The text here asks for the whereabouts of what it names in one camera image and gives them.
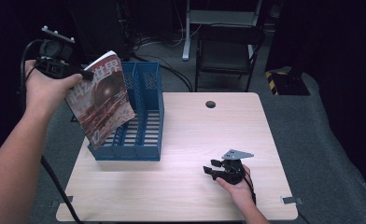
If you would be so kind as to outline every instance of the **table top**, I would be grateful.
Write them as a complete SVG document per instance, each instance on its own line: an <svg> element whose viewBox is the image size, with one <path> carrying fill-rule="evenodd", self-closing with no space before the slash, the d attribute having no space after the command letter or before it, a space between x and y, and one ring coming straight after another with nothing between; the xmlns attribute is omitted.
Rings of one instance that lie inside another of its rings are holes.
<svg viewBox="0 0 366 224"><path fill-rule="evenodd" d="M229 193L203 169L230 149L254 154L242 163L269 220L298 216L295 204L281 202L291 196L289 183L256 93L165 92L163 100L160 161L96 161L84 139L66 188L81 220L243 220ZM206 107L208 101L216 106ZM57 219L73 221L64 203Z"/></svg>

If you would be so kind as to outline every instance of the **hardcover book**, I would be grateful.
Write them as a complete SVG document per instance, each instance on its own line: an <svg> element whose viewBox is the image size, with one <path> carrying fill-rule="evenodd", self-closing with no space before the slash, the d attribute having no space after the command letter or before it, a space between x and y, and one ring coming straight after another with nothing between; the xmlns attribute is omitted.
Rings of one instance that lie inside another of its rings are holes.
<svg viewBox="0 0 366 224"><path fill-rule="evenodd" d="M101 146L121 124L134 118L120 58L109 51L85 70L93 80L82 80L66 95L66 102L94 148Z"/></svg>

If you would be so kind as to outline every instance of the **dark curtain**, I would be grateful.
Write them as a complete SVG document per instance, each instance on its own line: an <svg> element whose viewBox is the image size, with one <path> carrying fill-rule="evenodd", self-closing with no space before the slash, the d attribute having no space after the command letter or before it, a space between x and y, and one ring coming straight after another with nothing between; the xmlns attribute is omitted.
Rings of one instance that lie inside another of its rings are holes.
<svg viewBox="0 0 366 224"><path fill-rule="evenodd" d="M366 1L285 1L266 71L303 64L319 85L332 131L366 181Z"/></svg>

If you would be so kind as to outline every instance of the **gray carpet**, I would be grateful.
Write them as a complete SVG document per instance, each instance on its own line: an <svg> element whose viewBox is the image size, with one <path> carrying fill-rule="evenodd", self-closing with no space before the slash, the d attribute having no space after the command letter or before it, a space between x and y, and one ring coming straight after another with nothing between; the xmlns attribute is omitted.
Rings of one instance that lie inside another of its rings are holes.
<svg viewBox="0 0 366 224"><path fill-rule="evenodd" d="M299 212L311 223L366 223L365 183L329 128L316 82L303 75L310 96L272 95L263 72L271 41L272 35L267 35L249 91L260 96L293 196L304 200L304 204L297 206ZM181 60L183 44L176 47L164 43L149 44L139 48L136 54L161 64L163 61L150 56L163 58L193 84L195 41L191 43L187 62ZM212 77L201 76L201 81L207 82L209 78ZM234 82L243 88L246 78ZM165 70L162 70L162 86L163 91L188 91L175 75ZM71 118L71 111L63 104L49 127L45 152L64 188L84 138L79 125L70 122ZM42 168L30 223L59 223L55 218L58 207L50 205L60 200L58 191ZM305 221L298 217L289 223Z"/></svg>

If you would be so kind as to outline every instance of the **black chair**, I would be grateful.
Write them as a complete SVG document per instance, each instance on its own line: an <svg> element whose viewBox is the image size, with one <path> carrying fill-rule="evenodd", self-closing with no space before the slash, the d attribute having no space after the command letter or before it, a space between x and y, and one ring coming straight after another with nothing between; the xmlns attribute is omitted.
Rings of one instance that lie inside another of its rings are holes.
<svg viewBox="0 0 366 224"><path fill-rule="evenodd" d="M245 88L248 91L264 37L258 26L203 25L198 34L194 91L199 87L200 73L248 76Z"/></svg>

